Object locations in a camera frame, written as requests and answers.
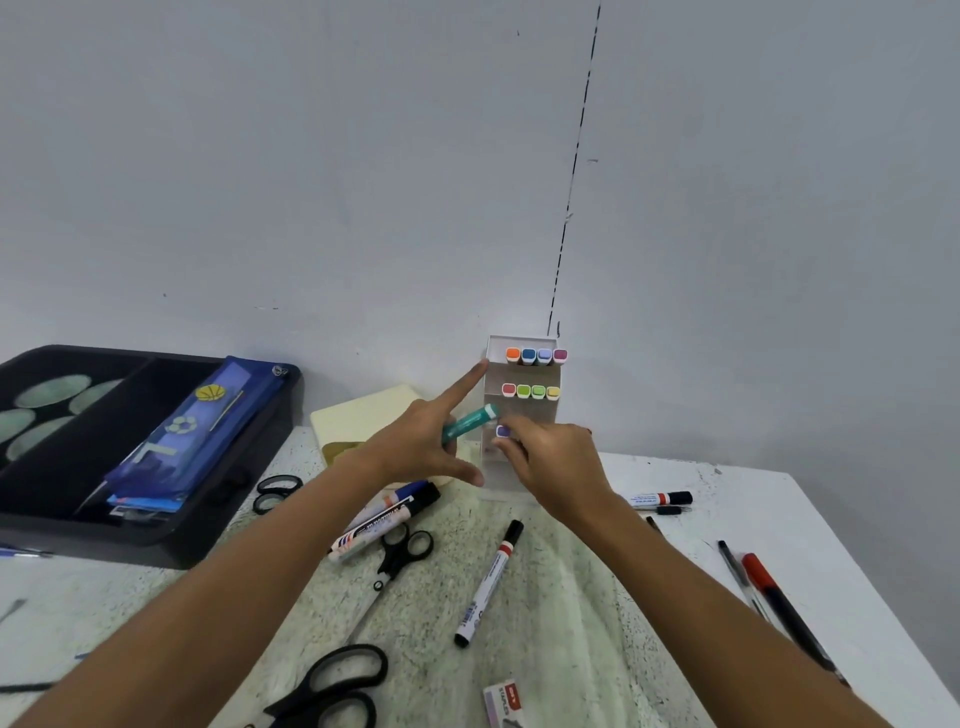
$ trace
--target red marker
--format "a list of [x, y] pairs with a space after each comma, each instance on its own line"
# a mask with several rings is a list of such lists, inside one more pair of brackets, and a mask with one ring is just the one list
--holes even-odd
[[773, 607], [774, 612], [776, 612], [780, 618], [780, 622], [786, 628], [786, 631], [790, 633], [793, 641], [797, 643], [800, 649], [808, 654], [817, 665], [832, 672], [841, 683], [849, 687], [850, 683], [847, 682], [847, 678], [837, 669], [837, 666], [827, 655], [824, 646], [817, 642], [817, 638], [813, 636], [813, 632], [806, 626], [804, 619], [797, 610], [794, 609], [793, 604], [786, 598], [786, 595], [780, 587], [777, 586], [774, 577], [770, 575], [767, 569], [760, 563], [760, 560], [756, 558], [755, 553], [748, 553], [743, 557], [743, 568], [747, 571], [747, 575], [750, 576], [750, 580], [754, 582], [754, 586], [761, 590], [763, 595], [767, 597], [767, 603]]

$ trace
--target white cardboard organizer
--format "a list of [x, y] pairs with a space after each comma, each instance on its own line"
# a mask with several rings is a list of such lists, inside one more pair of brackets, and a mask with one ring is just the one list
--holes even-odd
[[[493, 404], [500, 412], [500, 416], [524, 415], [534, 422], [554, 423], [557, 421], [557, 405], [559, 401], [521, 400], [520, 398], [504, 397], [500, 385], [513, 384], [542, 384], [544, 387], [560, 387], [560, 398], [564, 397], [564, 388], [560, 377], [563, 367], [557, 364], [548, 366], [527, 366], [510, 364], [507, 362], [507, 349], [556, 349], [556, 339], [538, 339], [521, 336], [491, 336], [487, 343], [487, 358], [490, 367], [483, 380], [483, 402]], [[480, 470], [483, 472], [486, 484], [480, 489], [480, 497], [489, 500], [517, 500], [534, 502], [533, 496], [523, 487], [516, 478], [514, 469], [507, 462], [507, 458], [499, 449], [493, 446], [496, 439], [496, 423], [487, 423], [480, 433]]]

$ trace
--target black tray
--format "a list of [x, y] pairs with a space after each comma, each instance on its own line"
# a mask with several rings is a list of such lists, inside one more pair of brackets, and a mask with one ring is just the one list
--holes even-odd
[[[77, 509], [223, 359], [48, 346], [0, 365], [0, 410], [27, 387], [68, 374], [92, 384], [123, 381], [18, 459], [0, 444], [0, 544], [129, 564], [189, 569], [206, 556], [273, 459], [300, 411], [300, 370], [230, 445], [181, 509], [161, 524], [109, 519]], [[35, 425], [69, 414], [67, 401], [36, 410]]]

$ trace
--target white wall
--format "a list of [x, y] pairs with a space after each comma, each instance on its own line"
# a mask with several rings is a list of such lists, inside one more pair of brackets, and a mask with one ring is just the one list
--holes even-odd
[[[313, 408], [544, 335], [595, 16], [0, 0], [0, 358], [288, 358]], [[553, 317], [562, 419], [794, 474], [955, 693], [958, 25], [606, 2]]]

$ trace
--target teal marker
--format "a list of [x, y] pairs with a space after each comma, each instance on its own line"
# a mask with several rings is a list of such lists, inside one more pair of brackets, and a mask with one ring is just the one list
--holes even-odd
[[492, 404], [487, 404], [476, 412], [470, 412], [465, 417], [460, 418], [455, 423], [444, 426], [444, 434], [440, 437], [440, 442], [443, 445], [446, 445], [450, 440], [456, 440], [461, 435], [465, 435], [470, 432], [472, 429], [476, 429], [481, 425], [485, 425], [490, 420], [495, 420], [500, 416], [500, 413], [496, 411], [496, 407]]

